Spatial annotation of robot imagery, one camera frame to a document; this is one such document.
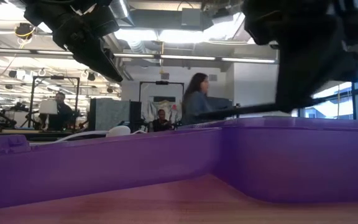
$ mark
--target wooden surface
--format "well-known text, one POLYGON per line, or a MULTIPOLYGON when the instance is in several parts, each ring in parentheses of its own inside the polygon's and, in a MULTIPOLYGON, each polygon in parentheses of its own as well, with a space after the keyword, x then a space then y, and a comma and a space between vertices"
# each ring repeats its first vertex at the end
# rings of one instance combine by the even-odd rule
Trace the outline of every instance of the wooden surface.
POLYGON ((3 208, 0 223, 358 224, 358 205, 272 205, 252 200, 207 175, 3 208))

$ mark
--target cable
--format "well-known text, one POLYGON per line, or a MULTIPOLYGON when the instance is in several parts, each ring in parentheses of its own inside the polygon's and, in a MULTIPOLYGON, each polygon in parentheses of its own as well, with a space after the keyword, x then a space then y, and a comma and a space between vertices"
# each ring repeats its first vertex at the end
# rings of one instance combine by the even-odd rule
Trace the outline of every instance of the cable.
POLYGON ((179 7, 180 7, 184 2, 187 3, 187 4, 189 4, 189 6, 191 6, 191 8, 194 9, 193 5, 190 4, 190 2, 188 2, 188 1, 181 1, 181 2, 179 3, 178 7, 177 7, 177 11, 179 11, 179 7))
POLYGON ((15 27, 15 29, 14 29, 16 36, 18 36, 18 37, 28 37, 29 35, 31 35, 31 34, 34 32, 35 27, 32 29, 32 31, 30 31, 30 32, 28 32, 28 33, 26 33, 26 34, 17 34, 17 33, 16 33, 16 30, 17 30, 17 27, 15 27))
MULTIPOLYGON (((44 142, 44 143, 32 142, 32 143, 30 143, 30 146, 40 146, 40 145, 46 145, 46 144, 55 144, 55 143, 64 142, 64 141, 67 141, 69 139, 77 138, 77 137, 81 137, 81 136, 87 136, 87 135, 92 135, 92 134, 106 135, 107 133, 108 133, 108 131, 87 131, 87 132, 83 132, 83 133, 72 134, 70 136, 67 136, 65 138, 61 138, 61 139, 59 139, 57 141, 54 141, 54 142, 44 142)), ((138 130, 138 131, 136 131, 134 133, 131 133, 131 134, 139 134, 139 133, 146 134, 146 132, 144 132, 142 130, 138 130)))
POLYGON ((5 74, 5 72, 8 70, 8 68, 12 65, 13 61, 16 59, 17 54, 15 54, 11 60, 11 62, 9 63, 9 65, 5 68, 5 70, 0 74, 0 77, 3 76, 5 74))
POLYGON ((32 42, 32 38, 29 40, 23 40, 20 37, 17 38, 17 43, 20 45, 27 45, 32 42))
POLYGON ((84 132, 84 133, 76 133, 76 134, 72 134, 71 136, 67 136, 65 138, 59 139, 57 141, 51 142, 51 143, 59 143, 59 142, 63 142, 63 141, 67 141, 69 139, 72 138, 76 138, 76 137, 80 137, 80 136, 87 136, 87 135, 91 135, 91 134, 107 134, 108 131, 88 131, 88 132, 84 132))

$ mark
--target long dark hair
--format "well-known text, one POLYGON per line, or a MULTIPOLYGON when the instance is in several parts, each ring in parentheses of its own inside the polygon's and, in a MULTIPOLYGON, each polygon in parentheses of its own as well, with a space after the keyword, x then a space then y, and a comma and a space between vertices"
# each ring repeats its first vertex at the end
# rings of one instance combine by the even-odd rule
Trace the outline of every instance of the long dark hair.
POLYGON ((196 92, 196 91, 201 91, 201 83, 203 81, 205 81, 205 79, 208 78, 207 75, 203 74, 203 73, 196 73, 193 75, 193 77, 190 80, 189 85, 187 86, 185 95, 183 95, 183 103, 182 103, 182 113, 185 114, 185 105, 187 102, 187 99, 189 98, 189 96, 196 92))

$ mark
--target woman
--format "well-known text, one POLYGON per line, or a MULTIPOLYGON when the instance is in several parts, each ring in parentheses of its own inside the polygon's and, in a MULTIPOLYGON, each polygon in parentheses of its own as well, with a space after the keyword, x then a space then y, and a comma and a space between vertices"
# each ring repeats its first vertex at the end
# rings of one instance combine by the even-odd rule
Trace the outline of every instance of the woman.
POLYGON ((208 122, 206 120, 198 119, 196 116, 201 113, 212 111, 212 108, 207 102, 206 95, 208 93, 208 76, 203 73, 196 73, 191 78, 190 84, 187 87, 185 95, 183 96, 182 104, 182 125, 198 124, 208 122))

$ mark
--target purple plastic bin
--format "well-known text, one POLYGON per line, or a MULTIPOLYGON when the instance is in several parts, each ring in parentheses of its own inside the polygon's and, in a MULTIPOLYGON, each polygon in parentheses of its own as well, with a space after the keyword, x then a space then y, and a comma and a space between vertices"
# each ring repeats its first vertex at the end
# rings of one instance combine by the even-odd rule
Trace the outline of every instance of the purple plastic bin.
POLYGON ((358 202, 358 129, 310 121, 320 127, 223 128, 224 149, 213 174, 266 202, 358 202))
POLYGON ((0 208, 201 176, 217 162, 220 137, 191 129, 29 147, 3 136, 0 208))
POLYGON ((216 127, 292 127, 292 128, 334 128, 358 129, 358 120, 345 119, 311 119, 280 116, 266 116, 259 118, 241 118, 225 121, 215 121, 203 124, 194 124, 181 127, 189 128, 216 128, 216 127))

